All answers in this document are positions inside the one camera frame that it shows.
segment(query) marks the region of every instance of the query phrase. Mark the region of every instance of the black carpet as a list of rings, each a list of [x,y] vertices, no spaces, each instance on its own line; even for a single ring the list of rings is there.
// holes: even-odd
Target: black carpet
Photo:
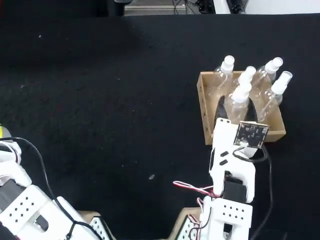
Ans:
[[[236,70],[281,56],[294,79],[281,106],[287,135],[267,144],[274,209],[263,234],[318,239],[319,28],[320,15],[3,23],[0,122],[38,147],[56,195],[100,212],[117,238],[166,238],[198,196],[172,181],[211,183],[199,72],[227,54]],[[23,150],[22,166],[47,192],[37,156]],[[253,206],[254,230],[269,207],[267,162],[256,165]]]

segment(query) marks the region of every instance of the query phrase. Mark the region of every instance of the plastic bottle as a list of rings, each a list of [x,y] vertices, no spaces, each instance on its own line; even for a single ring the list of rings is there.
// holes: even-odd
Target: plastic bottle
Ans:
[[[260,85],[266,80],[268,76],[273,83],[276,79],[276,74],[279,68],[282,66],[284,61],[281,57],[275,57],[273,60],[269,61],[266,65],[260,67],[253,77],[251,82],[252,88],[260,88]]]
[[[224,100],[226,114],[233,124],[239,124],[246,117],[249,104],[249,92],[252,86],[249,82],[240,84],[233,93]]]
[[[217,94],[221,96],[226,94],[225,91],[230,88],[233,82],[234,63],[234,57],[228,55],[224,58],[221,66],[214,70],[212,82],[206,90],[209,98]]]
[[[283,94],[287,89],[288,83],[292,79],[293,75],[289,71],[284,71],[278,80],[276,80],[271,88],[266,90],[263,95],[264,107],[257,113],[258,122],[264,122],[268,115],[275,111],[281,104]]]
[[[241,75],[235,79],[233,82],[234,88],[230,91],[233,92],[240,84],[251,83],[253,76],[256,73],[256,68],[254,66],[247,66],[245,71],[241,73]]]

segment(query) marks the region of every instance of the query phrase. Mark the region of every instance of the cable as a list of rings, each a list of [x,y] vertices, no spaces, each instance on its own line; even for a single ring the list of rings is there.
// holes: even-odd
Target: cable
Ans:
[[[199,192],[201,194],[208,195],[208,196],[211,196],[211,197],[214,197],[214,198],[220,198],[220,196],[215,195],[212,192],[206,191],[206,189],[212,189],[213,185],[206,186],[206,187],[196,187],[196,186],[193,186],[193,185],[191,185],[189,183],[185,183],[183,181],[173,181],[173,185],[175,185],[177,187],[180,187],[180,188],[184,188],[184,189],[191,189],[191,190],[197,191],[197,192]]]
[[[245,147],[244,146],[241,146],[239,148],[237,148],[236,150],[233,151],[232,155],[234,157],[236,157],[237,159],[240,159],[242,161],[246,161],[246,162],[249,162],[249,163],[253,163],[253,164],[257,164],[257,163],[261,163],[263,161],[265,161],[268,157],[269,157],[269,154],[268,154],[268,151],[266,150],[266,147],[264,145],[262,145],[262,152],[263,152],[263,157],[261,158],[257,158],[257,159],[250,159],[250,158],[247,158],[247,157],[243,157],[243,156],[240,156],[238,154],[236,154],[236,152],[244,149]]]
[[[1,144],[5,145],[15,155],[15,162],[20,164],[17,152],[6,141],[0,141],[0,145]]]
[[[192,7],[189,6],[189,3],[191,3],[191,4],[193,5],[193,2],[190,2],[190,1],[188,1],[188,0],[185,0],[185,6],[186,6],[186,8],[190,9],[193,14],[196,14],[195,11],[192,9]]]
[[[41,155],[41,153],[39,152],[39,150],[37,149],[37,147],[35,145],[33,145],[30,141],[28,141],[27,139],[24,139],[22,137],[3,137],[0,138],[0,141],[8,141],[8,140],[13,140],[13,141],[23,141],[25,142],[27,145],[29,145],[37,154],[39,160],[40,160],[40,164],[41,164],[41,168],[42,168],[42,173],[44,176],[44,180],[46,183],[46,186],[49,190],[49,193],[52,197],[52,199],[55,201],[55,203],[57,204],[57,206],[60,208],[60,210],[72,221],[72,226],[71,229],[69,231],[69,233],[66,235],[66,240],[69,240],[71,238],[72,232],[75,228],[75,225],[81,225],[83,227],[86,227],[88,229],[90,229],[94,235],[96,235],[98,237],[99,240],[103,240],[101,238],[101,236],[94,230],[94,228],[92,226],[90,226],[89,224],[85,223],[85,222],[80,222],[80,221],[75,221],[74,218],[67,212],[67,210],[64,209],[64,207],[61,205],[61,203],[58,201],[57,197],[55,196],[54,192],[52,191],[50,184],[49,184],[49,180],[48,180],[48,176],[47,176],[47,171],[46,171],[46,166],[45,166],[45,162],[44,159]]]
[[[270,206],[268,209],[268,212],[266,213],[263,221],[261,222],[261,224],[259,225],[259,227],[255,230],[255,232],[253,233],[252,237],[250,238],[250,240],[255,240],[257,238],[257,236],[260,234],[261,230],[264,228],[264,226],[266,225],[270,214],[272,212],[272,209],[274,207],[274,192],[272,190],[272,160],[269,156],[269,153],[267,151],[266,148],[264,148],[264,151],[267,153],[267,158],[268,158],[268,162],[269,162],[269,194],[270,194]]]
[[[189,236],[188,236],[189,239],[191,239],[191,232],[192,232],[192,230],[197,229],[197,234],[198,234],[198,231],[199,231],[199,230],[204,229],[204,228],[208,225],[208,223],[209,223],[209,221],[210,221],[210,216],[211,216],[211,207],[210,207],[210,212],[209,212],[208,220],[206,221],[205,225],[200,226],[200,227],[193,227],[193,228],[191,228],[191,229],[190,229],[190,232],[189,232]]]
[[[175,15],[179,15],[179,12],[178,12],[178,10],[177,10],[177,6],[178,6],[179,3],[181,3],[181,1],[182,1],[182,0],[172,0],[173,13],[174,13]]]

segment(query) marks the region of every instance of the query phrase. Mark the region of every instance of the white wall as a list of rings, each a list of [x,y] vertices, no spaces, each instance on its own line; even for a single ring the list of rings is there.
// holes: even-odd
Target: white wall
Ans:
[[[320,0],[249,0],[246,14],[320,13]]]

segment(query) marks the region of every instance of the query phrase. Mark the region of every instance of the bottle cap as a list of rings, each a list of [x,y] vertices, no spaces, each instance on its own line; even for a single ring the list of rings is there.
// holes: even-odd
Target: bottle cap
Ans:
[[[288,85],[292,77],[293,75],[291,72],[283,71],[277,81],[281,81],[283,84]]]
[[[269,61],[264,69],[268,74],[274,74],[282,66],[284,61],[281,57],[275,57],[273,60]]]
[[[254,66],[248,66],[243,73],[238,78],[239,84],[251,83],[253,76],[256,73],[256,68]]]
[[[286,89],[287,89],[287,84],[284,81],[281,81],[279,79],[275,81],[271,87],[271,91],[277,95],[284,94]]]
[[[240,84],[232,93],[232,100],[234,100],[236,103],[244,103],[249,97],[251,88],[252,86],[249,82]]]
[[[225,74],[230,74],[234,70],[235,59],[233,56],[228,55],[224,58],[221,64],[221,71]]]

